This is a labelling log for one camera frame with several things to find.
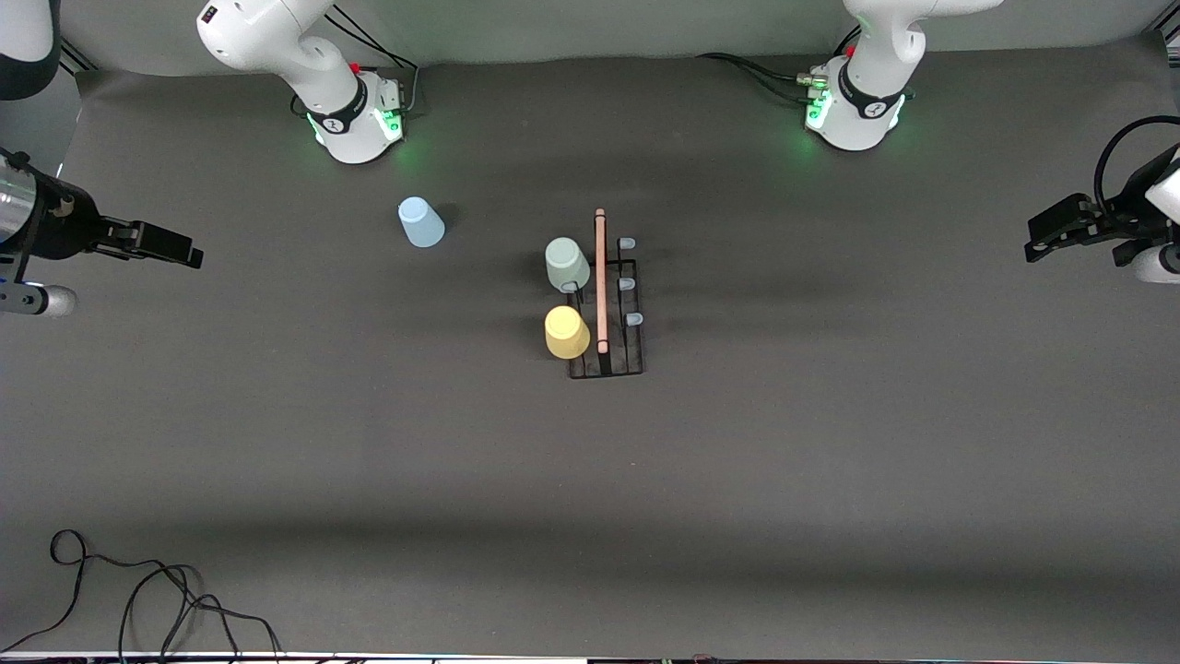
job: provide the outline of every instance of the black cable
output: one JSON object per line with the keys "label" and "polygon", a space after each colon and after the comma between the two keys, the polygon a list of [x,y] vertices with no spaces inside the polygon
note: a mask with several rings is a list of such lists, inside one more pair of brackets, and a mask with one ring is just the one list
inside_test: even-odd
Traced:
{"label": "black cable", "polygon": [[1135,121],[1120,129],[1119,132],[1115,133],[1114,137],[1110,139],[1110,142],[1107,143],[1106,149],[1102,150],[1102,156],[1099,157],[1097,166],[1095,166],[1094,169],[1094,202],[1097,203],[1099,209],[1102,211],[1102,216],[1110,219],[1110,223],[1113,223],[1116,228],[1126,232],[1129,232],[1132,235],[1142,235],[1142,231],[1139,229],[1132,229],[1123,225],[1122,222],[1115,218],[1115,216],[1110,212],[1110,203],[1107,202],[1106,192],[1103,191],[1106,182],[1106,169],[1107,169],[1107,163],[1110,160],[1110,155],[1114,153],[1114,150],[1115,147],[1119,146],[1119,143],[1122,143],[1122,139],[1126,138],[1127,134],[1129,134],[1132,131],[1135,131],[1136,129],[1141,126],[1147,126],[1149,124],[1180,125],[1180,116],[1150,116],[1136,119]]}
{"label": "black cable", "polygon": [[333,5],[333,8],[335,8],[337,12],[340,12],[341,17],[345,17],[345,19],[348,22],[353,24],[353,27],[355,27],[356,29],[359,29],[361,32],[361,34],[363,34],[365,37],[367,37],[368,40],[373,44],[374,47],[376,47],[379,51],[381,51],[382,53],[385,53],[386,55],[388,55],[389,58],[392,58],[394,63],[401,60],[402,63],[409,65],[411,68],[415,68],[415,70],[418,68],[418,65],[415,65],[414,63],[411,63],[409,60],[407,60],[406,58],[402,58],[401,55],[399,55],[396,53],[391,53],[388,50],[386,50],[385,46],[381,46],[381,42],[378,41],[372,34],[369,34],[368,31],[366,31],[363,27],[361,27],[360,24],[358,24],[356,21],[354,21],[353,18],[348,15],[348,12],[341,9],[340,5]]}
{"label": "black cable", "polygon": [[73,51],[71,51],[70,48],[66,47],[66,42],[65,41],[61,42],[61,54],[64,54],[67,58],[70,58],[71,60],[73,60],[78,65],[78,68],[80,68],[81,71],[90,71],[91,70],[91,67],[86,65],[85,60],[83,60],[81,58],[79,58]]}
{"label": "black cable", "polygon": [[848,47],[848,44],[852,44],[853,39],[860,35],[860,32],[861,31],[859,25],[848,31],[848,34],[845,35],[843,40],[840,40],[840,45],[835,47],[835,51],[832,51],[832,57],[835,58],[837,55],[843,55],[844,50]]}
{"label": "black cable", "polygon": [[[78,543],[78,547],[81,553],[76,560],[64,560],[60,555],[58,555],[58,546],[60,545],[61,539],[65,535],[73,537],[73,539]],[[169,630],[168,637],[164,639],[164,643],[160,646],[162,663],[166,657],[169,647],[172,645],[172,642],[179,633],[181,627],[184,625],[184,622],[195,611],[206,611],[210,613],[216,613],[221,618],[222,630],[225,632],[225,639],[229,642],[230,647],[234,650],[235,658],[241,657],[242,651],[237,645],[237,640],[234,638],[232,630],[230,630],[229,618],[237,618],[240,620],[253,620],[262,624],[262,626],[266,627],[267,630],[267,637],[270,639],[270,646],[275,653],[275,659],[276,660],[278,659],[278,651],[282,650],[282,645],[280,644],[278,637],[277,635],[275,635],[274,629],[270,626],[270,623],[268,623],[262,618],[258,618],[257,616],[249,616],[247,613],[238,613],[236,611],[230,611],[224,606],[222,606],[221,600],[218,600],[212,594],[205,593],[202,596],[196,596],[189,587],[189,578],[186,574],[188,571],[191,572],[194,577],[198,577],[197,570],[191,565],[165,565],[164,563],[156,559],[140,560],[138,563],[124,563],[122,560],[107,558],[103,554],[90,553],[86,548],[86,540],[83,539],[80,533],[72,530],[58,531],[53,535],[53,539],[50,540],[50,558],[53,560],[53,563],[58,565],[67,567],[72,567],[76,565],[78,566],[78,574],[74,577],[74,587],[73,587],[73,594],[70,598],[70,605],[66,607],[65,612],[61,614],[60,618],[58,618],[55,623],[53,623],[48,627],[45,627],[44,630],[31,632],[17,639],[14,643],[8,645],[4,650],[0,650],[0,653],[8,652],[9,650],[13,650],[14,647],[19,646],[20,644],[27,642],[33,637],[51,632],[60,627],[66,622],[66,619],[70,618],[74,609],[78,606],[78,598],[81,594],[81,579],[83,574],[86,571],[86,563],[91,560],[101,560],[103,563],[106,563],[109,565],[123,568],[140,567],[144,565],[156,566],[156,570],[151,571],[146,577],[140,579],[138,584],[136,584],[135,590],[131,592],[131,597],[127,598],[127,603],[124,606],[123,619],[119,623],[119,637],[118,637],[119,662],[123,662],[125,664],[125,659],[123,657],[123,642],[126,635],[127,623],[130,620],[131,610],[135,606],[136,598],[139,596],[139,591],[143,590],[143,587],[148,584],[148,581],[152,580],[157,576],[164,576],[164,578],[166,578],[177,590],[181,591],[182,596],[181,607],[177,611],[176,620],[173,620],[172,627]]]}
{"label": "black cable", "polygon": [[352,32],[347,27],[340,25],[340,22],[336,19],[334,19],[332,17],[323,17],[323,18],[328,19],[328,22],[332,24],[332,25],[334,25],[334,26],[336,26],[336,28],[340,29],[340,32],[343,32],[345,34],[347,34],[348,37],[352,37],[353,39],[355,39],[356,41],[363,44],[365,46],[368,46],[369,48],[376,51],[378,53],[381,53],[382,55],[389,58],[391,60],[393,60],[393,64],[398,65],[399,67],[409,66],[411,68],[418,68],[418,65],[415,65],[414,63],[407,60],[406,58],[402,58],[401,55],[399,55],[396,53],[391,52],[385,46],[381,46],[380,44],[378,44],[375,40],[371,41],[373,39],[372,37],[369,37],[369,39],[365,39],[363,37],[360,37],[359,34]]}
{"label": "black cable", "polygon": [[702,54],[697,55],[697,58],[706,58],[706,59],[709,59],[709,60],[721,60],[721,61],[725,61],[725,63],[729,63],[729,64],[736,66],[738,68],[740,68],[741,71],[748,73],[749,77],[754,79],[754,83],[758,83],[763,90],[766,90],[767,92],[769,92],[771,94],[774,94],[775,97],[778,97],[780,99],[785,99],[785,100],[791,101],[793,104],[800,104],[800,105],[806,105],[806,104],[808,104],[811,101],[809,99],[805,99],[802,97],[793,97],[791,94],[787,94],[786,92],[784,92],[784,91],[779,90],[778,87],[774,87],[773,85],[771,85],[769,81],[765,80],[759,74],[771,77],[771,78],[773,78],[775,80],[780,80],[780,81],[787,81],[787,80],[789,80],[792,83],[795,80],[795,77],[793,77],[793,75],[788,77],[787,74],[782,74],[782,73],[768,70],[768,68],[763,67],[762,65],[759,65],[758,63],[754,63],[752,60],[747,60],[746,58],[740,58],[738,55],[732,55],[729,53],[702,53]]}
{"label": "black cable", "polygon": [[376,44],[371,44],[363,37],[360,37],[359,34],[355,34],[355,33],[350,32],[347,27],[340,25],[336,21],[336,19],[334,19],[332,17],[323,17],[323,18],[328,19],[328,22],[332,24],[332,25],[334,25],[334,26],[336,26],[340,29],[340,32],[347,34],[348,37],[352,37],[356,41],[360,41],[361,44],[368,46],[369,48],[376,51],[378,53],[381,53],[382,55],[386,55],[386,57],[393,59],[393,64],[398,65],[399,67],[402,67],[402,68],[405,67],[405,65],[401,64],[401,60],[399,58],[395,58],[395,57],[391,55],[381,46],[378,46]]}
{"label": "black cable", "polygon": [[773,78],[776,80],[788,80],[791,83],[795,81],[795,77],[786,73],[779,73],[774,70],[768,70],[762,65],[755,63],[754,60],[742,58],[741,55],[734,55],[733,53],[701,53],[697,58],[706,58],[709,60],[725,60],[727,63],[733,63],[740,67],[746,67],[756,71],[758,73]]}
{"label": "black cable", "polygon": [[94,64],[94,60],[91,60],[90,58],[87,58],[85,53],[83,53],[80,50],[78,50],[77,46],[74,46],[73,44],[71,44],[66,39],[61,40],[61,46],[63,47],[68,47],[70,51],[72,51],[72,53],[70,54],[70,57],[73,58],[73,59],[76,59],[76,60],[78,60],[79,63],[81,63],[87,70],[97,70],[98,68],[98,65]]}

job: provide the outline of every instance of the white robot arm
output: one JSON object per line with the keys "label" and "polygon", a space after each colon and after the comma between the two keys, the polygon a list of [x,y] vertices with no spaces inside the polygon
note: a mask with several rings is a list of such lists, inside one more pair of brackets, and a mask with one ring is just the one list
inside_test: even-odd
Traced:
{"label": "white robot arm", "polygon": [[903,90],[926,53],[918,21],[974,14],[1004,0],[844,0],[860,21],[856,54],[812,67],[814,101],[806,125],[841,150],[867,150],[897,125]]}
{"label": "white robot arm", "polygon": [[277,74],[308,109],[316,139],[336,159],[375,159],[402,137],[401,88],[354,72],[327,39],[303,37],[332,0],[211,0],[197,15],[205,48],[225,65]]}
{"label": "white robot arm", "polygon": [[58,73],[60,0],[0,1],[0,99],[32,97]]}

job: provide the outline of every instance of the green led light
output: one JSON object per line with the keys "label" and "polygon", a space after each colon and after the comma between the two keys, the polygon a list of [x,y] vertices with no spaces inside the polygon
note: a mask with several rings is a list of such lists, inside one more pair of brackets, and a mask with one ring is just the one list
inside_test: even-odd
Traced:
{"label": "green led light", "polygon": [[378,126],[381,127],[381,132],[391,143],[401,139],[401,124],[399,124],[396,111],[373,109],[373,117],[376,118]]}
{"label": "green led light", "polygon": [[818,99],[812,101],[812,110],[807,113],[807,126],[819,130],[824,127],[827,112],[832,109],[832,92],[825,90]]}

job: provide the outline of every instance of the gray tablecloth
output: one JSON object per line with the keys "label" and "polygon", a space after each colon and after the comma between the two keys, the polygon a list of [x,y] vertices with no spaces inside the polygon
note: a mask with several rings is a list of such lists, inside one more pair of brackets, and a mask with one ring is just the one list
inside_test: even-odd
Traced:
{"label": "gray tablecloth", "polygon": [[[913,85],[841,153],[725,63],[438,66],[405,144],[345,166],[277,78],[88,80],[64,177],[208,255],[38,261],[78,311],[0,318],[4,640],[64,607],[74,527],[293,650],[1175,662],[1180,290],[1022,252],[1174,112],[1160,40]],[[542,251],[599,205],[640,242],[649,373],[577,383]],[[28,647],[113,647],[138,574],[92,572]],[[151,649],[175,598],[144,601]],[[223,645],[206,618],[185,647]]]}

